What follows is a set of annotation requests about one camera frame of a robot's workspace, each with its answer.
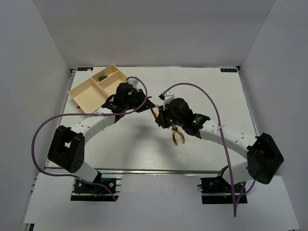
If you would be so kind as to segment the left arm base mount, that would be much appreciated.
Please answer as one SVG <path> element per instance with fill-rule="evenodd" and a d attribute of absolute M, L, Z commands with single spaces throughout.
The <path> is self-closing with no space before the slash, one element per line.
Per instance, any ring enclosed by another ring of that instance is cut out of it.
<path fill-rule="evenodd" d="M 112 195 L 102 186 L 94 186 L 84 184 L 81 180 L 74 180 L 71 201 L 82 201 L 82 202 L 115 202 L 121 191 L 122 179 L 116 178 L 102 178 L 101 184 L 105 185 Z"/>

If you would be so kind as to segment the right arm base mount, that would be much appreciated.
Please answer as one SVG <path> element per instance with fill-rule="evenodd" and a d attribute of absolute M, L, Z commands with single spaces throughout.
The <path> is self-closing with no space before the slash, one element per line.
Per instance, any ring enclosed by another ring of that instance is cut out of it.
<path fill-rule="evenodd" d="M 222 178 L 223 173 L 229 172 L 225 166 L 216 177 L 200 178 L 197 187 L 201 190 L 203 205 L 233 204 L 231 186 Z"/>

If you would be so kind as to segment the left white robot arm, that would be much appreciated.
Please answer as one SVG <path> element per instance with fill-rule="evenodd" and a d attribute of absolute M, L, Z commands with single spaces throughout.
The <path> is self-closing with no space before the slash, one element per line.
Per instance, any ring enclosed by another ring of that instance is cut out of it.
<path fill-rule="evenodd" d="M 106 99 L 95 115 L 76 125 L 61 125 L 56 129 L 48 160 L 84 180 L 91 192 L 97 192 L 102 186 L 101 173 L 84 160 L 86 143 L 106 127 L 119 121 L 124 113 L 140 113 L 154 107 L 155 104 L 146 97 L 142 89 L 137 89 L 130 83 L 121 83 L 116 88 L 116 93 Z"/>

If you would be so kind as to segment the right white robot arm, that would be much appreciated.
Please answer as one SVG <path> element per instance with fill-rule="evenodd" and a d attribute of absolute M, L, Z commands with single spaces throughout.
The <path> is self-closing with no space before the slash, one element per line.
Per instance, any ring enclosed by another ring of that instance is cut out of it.
<path fill-rule="evenodd" d="M 237 132 L 228 127 L 220 127 L 209 117 L 193 113 L 182 98 L 174 95 L 163 96 L 164 104 L 159 106 L 156 123 L 162 128 L 181 127 L 190 136 L 212 141 L 236 152 L 245 161 L 235 164 L 228 170 L 223 168 L 217 175 L 218 188 L 230 191 L 236 183 L 255 180 L 269 184 L 284 162 L 273 138 L 262 133 L 260 136 Z"/>

